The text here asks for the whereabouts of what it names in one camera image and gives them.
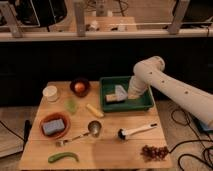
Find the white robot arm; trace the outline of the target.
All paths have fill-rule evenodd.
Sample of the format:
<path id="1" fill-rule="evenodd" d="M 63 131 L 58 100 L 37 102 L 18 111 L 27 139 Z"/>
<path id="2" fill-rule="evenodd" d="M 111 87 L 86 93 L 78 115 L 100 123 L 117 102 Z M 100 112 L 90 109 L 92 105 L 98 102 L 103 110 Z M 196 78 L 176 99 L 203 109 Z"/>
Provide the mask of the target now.
<path id="1" fill-rule="evenodd" d="M 159 56 L 136 63 L 128 97 L 136 99 L 152 86 L 213 129 L 213 95 L 166 75 L 164 69 L 165 62 Z"/>

